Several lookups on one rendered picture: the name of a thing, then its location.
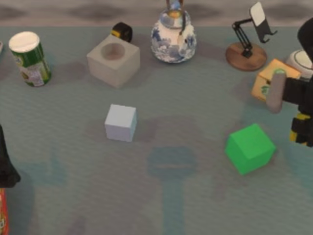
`red object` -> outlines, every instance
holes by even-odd
[[[8,210],[6,207],[6,199],[4,189],[0,188],[0,235],[8,235]]]

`blue and white vase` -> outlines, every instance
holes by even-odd
[[[152,29],[151,49],[155,57],[167,63],[181,63],[191,59],[197,46],[195,29],[189,14],[175,1],[164,10]]]

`wooden lamp base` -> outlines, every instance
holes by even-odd
[[[226,50],[226,60],[234,68],[241,71],[256,71],[264,66],[268,58],[265,50],[256,44],[252,44],[252,55],[245,58],[241,43],[233,43]]]

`table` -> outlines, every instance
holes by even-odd
[[[289,142],[296,107],[284,104],[273,115],[250,95],[256,72],[236,71],[224,58],[236,41],[230,27],[197,28],[197,55],[172,66],[150,53],[150,28],[134,28],[142,68],[120,90],[87,67],[86,54],[109,28],[2,27],[1,40],[23,30],[40,35],[53,78],[29,87],[7,48],[1,55],[0,123],[22,176],[7,190],[11,234],[313,233],[313,152]],[[268,61],[300,48],[297,28],[278,30],[261,45]],[[246,32],[258,42],[252,28]],[[106,139],[112,103],[137,108],[134,142]],[[253,123],[278,150],[242,177],[224,154],[225,141]],[[168,163],[188,169],[156,167]]]

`green cube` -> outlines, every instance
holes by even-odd
[[[266,165],[276,146],[258,124],[230,134],[225,152],[241,175]]]

